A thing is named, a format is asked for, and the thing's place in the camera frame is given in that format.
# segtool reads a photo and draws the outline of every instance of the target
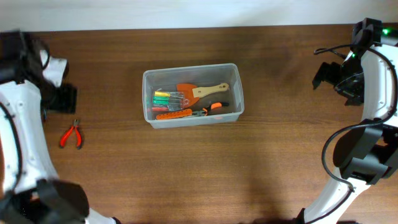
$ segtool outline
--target white background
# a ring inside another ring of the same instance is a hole
[[[0,30],[398,22],[398,0],[0,0]]]

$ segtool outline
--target clear plastic box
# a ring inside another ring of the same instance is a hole
[[[156,120],[157,113],[152,111],[152,93],[156,90],[177,91],[179,83],[191,83],[197,87],[227,83],[228,91],[212,93],[200,98],[190,108],[193,111],[201,110],[212,103],[221,101],[228,102],[229,106],[212,110],[208,116]],[[153,128],[175,128],[236,121],[244,111],[243,89],[238,68],[233,63],[227,63],[146,71],[142,79],[142,104],[145,120]]]

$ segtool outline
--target green light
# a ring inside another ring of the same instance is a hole
[[[390,30],[389,29],[383,29],[383,34],[388,34],[388,33],[390,33]]]

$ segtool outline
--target wood grain surface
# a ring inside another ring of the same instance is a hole
[[[75,115],[44,124],[60,178],[81,184],[90,206],[123,223],[251,223],[291,219],[328,176],[321,149],[361,120],[331,85],[312,89],[322,62],[313,50],[346,44],[347,26],[46,32],[54,57],[69,59]],[[142,74],[158,68],[235,63],[245,111],[235,123],[153,129],[142,111]],[[81,119],[85,145],[58,140]],[[329,151],[329,165],[332,166]],[[380,181],[341,218],[396,223],[398,178]]]

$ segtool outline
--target red pliers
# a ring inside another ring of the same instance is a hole
[[[77,149],[81,149],[83,145],[83,137],[81,136],[80,129],[79,129],[79,120],[76,119],[73,121],[73,125],[70,127],[70,129],[63,134],[61,140],[60,140],[60,148],[64,148],[65,144],[67,143],[67,140],[69,136],[72,134],[73,130],[76,132],[76,138],[77,138],[77,144],[76,147]]]

